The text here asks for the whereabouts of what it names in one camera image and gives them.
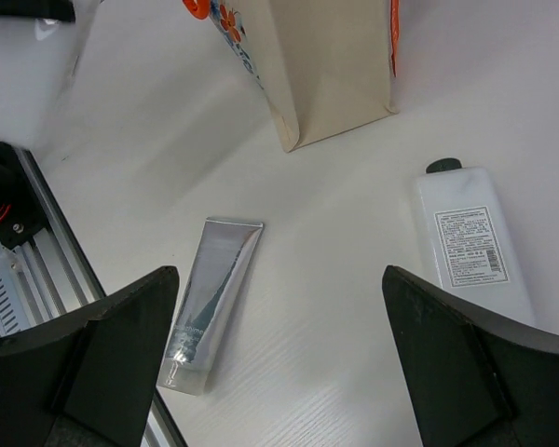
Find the tube cap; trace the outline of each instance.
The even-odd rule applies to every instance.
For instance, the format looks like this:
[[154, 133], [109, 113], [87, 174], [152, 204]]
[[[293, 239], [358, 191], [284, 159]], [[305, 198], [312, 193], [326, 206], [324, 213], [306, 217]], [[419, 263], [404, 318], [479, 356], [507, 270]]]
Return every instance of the tube cap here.
[[157, 384], [192, 396], [200, 396], [205, 391], [209, 371], [189, 370], [172, 359], [165, 359], [159, 370]]
[[434, 174], [435, 172], [446, 172], [455, 169], [462, 169], [461, 161], [457, 158], [442, 158], [429, 164], [427, 166], [427, 173]]

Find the floral pattern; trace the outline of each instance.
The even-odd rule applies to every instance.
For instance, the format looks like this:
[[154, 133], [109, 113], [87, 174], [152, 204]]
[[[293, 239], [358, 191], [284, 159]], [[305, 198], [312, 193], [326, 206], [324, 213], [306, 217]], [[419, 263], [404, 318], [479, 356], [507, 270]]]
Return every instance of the floral pattern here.
[[254, 62], [249, 55], [249, 42], [242, 25], [242, 16], [226, 0], [211, 0], [211, 20], [217, 29], [224, 35], [226, 42], [232, 47], [236, 55], [242, 59], [244, 68], [256, 79], [259, 86], [261, 79], [257, 73]]

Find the barcode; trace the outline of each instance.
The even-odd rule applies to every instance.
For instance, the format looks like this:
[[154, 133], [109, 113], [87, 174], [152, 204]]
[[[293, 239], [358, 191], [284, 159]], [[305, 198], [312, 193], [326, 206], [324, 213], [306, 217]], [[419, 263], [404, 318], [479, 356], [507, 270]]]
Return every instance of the barcode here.
[[487, 250], [486, 257], [488, 258], [488, 263], [491, 266], [491, 272], [501, 272], [501, 265], [499, 264], [499, 258], [495, 250]]

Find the orange flower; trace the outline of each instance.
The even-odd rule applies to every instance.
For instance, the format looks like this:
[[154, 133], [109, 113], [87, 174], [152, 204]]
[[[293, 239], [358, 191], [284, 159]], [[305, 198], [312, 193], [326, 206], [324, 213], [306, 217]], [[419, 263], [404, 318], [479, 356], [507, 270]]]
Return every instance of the orange flower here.
[[220, 12], [222, 13], [222, 19], [220, 20], [222, 28], [230, 34], [235, 43], [239, 43], [242, 38], [240, 37], [239, 30], [236, 29], [236, 13], [234, 10], [228, 13], [225, 5], [220, 5]]

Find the white bottle with black cap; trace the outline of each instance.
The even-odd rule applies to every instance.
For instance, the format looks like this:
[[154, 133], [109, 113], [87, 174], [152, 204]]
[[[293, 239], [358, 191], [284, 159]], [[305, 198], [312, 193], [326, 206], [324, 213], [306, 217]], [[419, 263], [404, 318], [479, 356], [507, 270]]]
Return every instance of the white bottle with black cap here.
[[455, 158], [415, 182], [417, 229], [428, 278], [445, 291], [535, 326], [510, 233], [488, 171]]

